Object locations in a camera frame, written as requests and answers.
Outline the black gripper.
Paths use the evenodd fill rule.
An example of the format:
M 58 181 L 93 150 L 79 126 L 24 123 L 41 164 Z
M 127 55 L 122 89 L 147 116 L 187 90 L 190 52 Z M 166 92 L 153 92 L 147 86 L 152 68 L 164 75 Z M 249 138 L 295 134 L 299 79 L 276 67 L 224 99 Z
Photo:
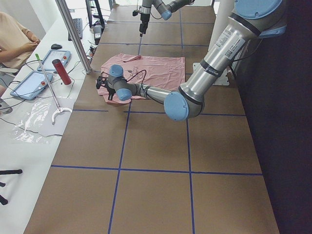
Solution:
M 142 37 L 143 33 L 146 33 L 146 30 L 148 28 L 149 15 L 148 14 L 141 14 L 140 20 L 141 20 L 141 24 L 139 27 L 139 31 L 140 31 L 140 37 Z
M 108 100 L 113 100 L 113 96 L 115 94 L 115 89 L 112 88 L 108 83 L 106 84 L 107 91 L 109 93 Z

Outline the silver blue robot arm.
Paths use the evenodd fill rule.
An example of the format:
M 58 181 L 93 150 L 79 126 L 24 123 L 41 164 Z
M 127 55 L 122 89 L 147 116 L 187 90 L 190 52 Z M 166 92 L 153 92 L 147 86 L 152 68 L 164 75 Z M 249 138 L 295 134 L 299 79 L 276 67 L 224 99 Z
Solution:
M 287 7 L 285 0 L 234 1 L 227 26 L 190 78 L 174 92 L 143 83 L 129 83 L 120 65 L 112 65 L 108 77 L 97 82 L 97 88 L 105 87 L 109 99 L 117 95 L 121 101 L 133 96 L 154 100 L 163 104 L 166 115 L 175 121 L 196 117 L 204 109 L 207 90 L 249 40 L 276 37 L 285 32 Z
M 152 6 L 155 7 L 161 18 L 168 20 L 172 16 L 172 13 L 176 12 L 183 6 L 191 5 L 193 3 L 194 0 L 174 0 L 169 4 L 165 4 L 162 0 L 143 0 L 141 7 L 133 11 L 133 16 L 140 14 L 140 37 L 143 37 L 143 35 L 146 34 Z

